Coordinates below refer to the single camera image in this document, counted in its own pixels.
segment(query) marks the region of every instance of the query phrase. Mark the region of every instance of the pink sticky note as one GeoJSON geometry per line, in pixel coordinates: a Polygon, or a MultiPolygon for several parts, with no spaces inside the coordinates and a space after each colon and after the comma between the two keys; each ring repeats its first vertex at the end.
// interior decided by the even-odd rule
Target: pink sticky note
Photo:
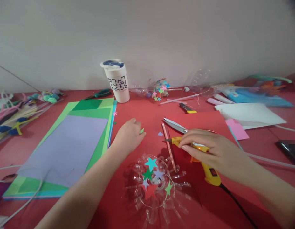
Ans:
{"type": "Polygon", "coordinates": [[[235,119],[226,120],[226,124],[231,128],[237,140],[249,138],[242,125],[235,119]]]}

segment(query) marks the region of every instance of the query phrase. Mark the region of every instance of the fingernail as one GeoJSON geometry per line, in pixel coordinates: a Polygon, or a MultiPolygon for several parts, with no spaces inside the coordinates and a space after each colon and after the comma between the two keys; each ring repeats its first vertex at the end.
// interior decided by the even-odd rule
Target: fingernail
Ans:
{"type": "Polygon", "coordinates": [[[188,147],[187,146],[182,146],[182,149],[186,152],[188,152],[188,147]]]}

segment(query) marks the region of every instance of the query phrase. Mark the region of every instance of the paper star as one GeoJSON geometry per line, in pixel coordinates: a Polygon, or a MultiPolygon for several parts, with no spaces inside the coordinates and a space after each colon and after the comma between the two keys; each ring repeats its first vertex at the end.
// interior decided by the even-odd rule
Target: paper star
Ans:
{"type": "Polygon", "coordinates": [[[171,195],[171,188],[172,187],[173,187],[173,185],[171,185],[171,181],[169,181],[168,186],[165,188],[165,191],[167,191],[166,198],[167,198],[168,195],[171,195]]]}
{"type": "Polygon", "coordinates": [[[146,180],[147,178],[149,178],[150,180],[152,180],[152,174],[153,174],[153,172],[150,171],[150,169],[147,169],[147,171],[145,173],[143,173],[143,176],[144,176],[144,179],[143,180],[146,180]]]}
{"type": "Polygon", "coordinates": [[[145,165],[149,166],[150,171],[152,171],[154,167],[158,167],[156,165],[156,159],[152,160],[151,158],[148,158],[148,162],[146,162],[145,165]]]}
{"type": "Polygon", "coordinates": [[[162,180],[162,175],[163,175],[164,173],[160,172],[159,169],[157,169],[157,171],[154,171],[154,174],[156,175],[156,176],[155,176],[156,179],[159,178],[159,179],[162,180]]]}
{"type": "Polygon", "coordinates": [[[149,199],[151,196],[153,196],[156,199],[155,196],[155,190],[157,189],[158,185],[149,185],[147,189],[145,189],[145,199],[149,199]]]}
{"type": "Polygon", "coordinates": [[[147,186],[149,186],[148,180],[147,179],[144,180],[142,185],[145,187],[145,190],[146,190],[147,189],[147,186]]]}

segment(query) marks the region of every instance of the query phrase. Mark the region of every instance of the stack of colored paper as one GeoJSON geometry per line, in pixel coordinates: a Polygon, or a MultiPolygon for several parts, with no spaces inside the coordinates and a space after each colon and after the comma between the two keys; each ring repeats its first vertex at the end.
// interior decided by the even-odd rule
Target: stack of colored paper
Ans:
{"type": "Polygon", "coordinates": [[[114,98],[68,103],[3,198],[31,198],[40,177],[36,198],[61,197],[106,152],[116,106],[114,98]]]}

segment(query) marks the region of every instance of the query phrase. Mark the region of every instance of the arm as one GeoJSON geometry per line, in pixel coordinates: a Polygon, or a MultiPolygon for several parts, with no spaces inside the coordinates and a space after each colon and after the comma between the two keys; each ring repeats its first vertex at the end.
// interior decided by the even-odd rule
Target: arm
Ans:
{"type": "Polygon", "coordinates": [[[136,119],[127,121],[104,156],[59,199],[36,229],[87,228],[113,174],[145,137],[140,129],[136,119]]]}
{"type": "Polygon", "coordinates": [[[254,162],[228,139],[194,129],[183,136],[179,147],[226,177],[256,191],[283,228],[295,228],[295,188],[254,162]],[[190,147],[188,144],[192,142],[208,146],[209,153],[190,147]]]}

